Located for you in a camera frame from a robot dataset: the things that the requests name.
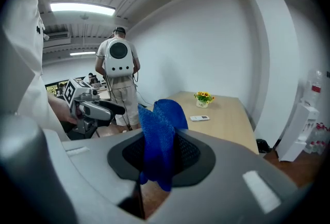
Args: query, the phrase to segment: potted plant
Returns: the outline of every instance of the potted plant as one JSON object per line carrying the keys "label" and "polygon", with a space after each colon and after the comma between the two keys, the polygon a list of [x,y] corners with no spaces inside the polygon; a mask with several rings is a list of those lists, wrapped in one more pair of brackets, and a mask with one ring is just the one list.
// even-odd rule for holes
{"label": "potted plant", "polygon": [[201,108],[206,108],[215,99],[208,92],[198,92],[194,97],[197,99],[196,106]]}

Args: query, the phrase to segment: white pillar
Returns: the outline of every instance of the white pillar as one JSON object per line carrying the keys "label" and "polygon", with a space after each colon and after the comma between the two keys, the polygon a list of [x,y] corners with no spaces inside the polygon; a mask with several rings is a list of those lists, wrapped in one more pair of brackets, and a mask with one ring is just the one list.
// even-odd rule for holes
{"label": "white pillar", "polygon": [[273,147],[290,116],[299,80],[299,46],[284,0],[249,0],[258,28],[261,78],[252,119],[255,136]]}

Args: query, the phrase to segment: red label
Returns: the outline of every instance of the red label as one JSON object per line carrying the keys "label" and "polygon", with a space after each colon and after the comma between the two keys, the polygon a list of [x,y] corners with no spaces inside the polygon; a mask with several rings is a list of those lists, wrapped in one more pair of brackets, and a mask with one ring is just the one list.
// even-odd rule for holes
{"label": "red label", "polygon": [[316,93],[320,93],[321,92],[321,87],[312,86],[311,89],[312,89],[312,91],[315,91]]}

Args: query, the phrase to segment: air conditioner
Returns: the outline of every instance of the air conditioner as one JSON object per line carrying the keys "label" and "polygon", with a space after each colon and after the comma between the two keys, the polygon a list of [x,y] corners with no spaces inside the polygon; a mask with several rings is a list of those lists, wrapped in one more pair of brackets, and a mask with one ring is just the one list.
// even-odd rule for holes
{"label": "air conditioner", "polygon": [[59,46],[59,45],[65,45],[65,44],[71,44],[71,36],[68,31],[64,32],[57,32],[57,33],[49,33],[47,34],[49,36],[49,40],[43,41],[43,47],[53,47],[53,46]]}

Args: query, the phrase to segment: blue glittery fabric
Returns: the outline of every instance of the blue glittery fabric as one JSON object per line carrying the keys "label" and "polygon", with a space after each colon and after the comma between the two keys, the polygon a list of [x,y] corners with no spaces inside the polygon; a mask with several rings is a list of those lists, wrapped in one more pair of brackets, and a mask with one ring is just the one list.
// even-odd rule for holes
{"label": "blue glittery fabric", "polygon": [[188,128],[184,111],[175,101],[161,99],[154,103],[152,112],[139,106],[139,118],[145,139],[140,183],[157,181],[163,190],[170,191],[174,172],[174,128]]}

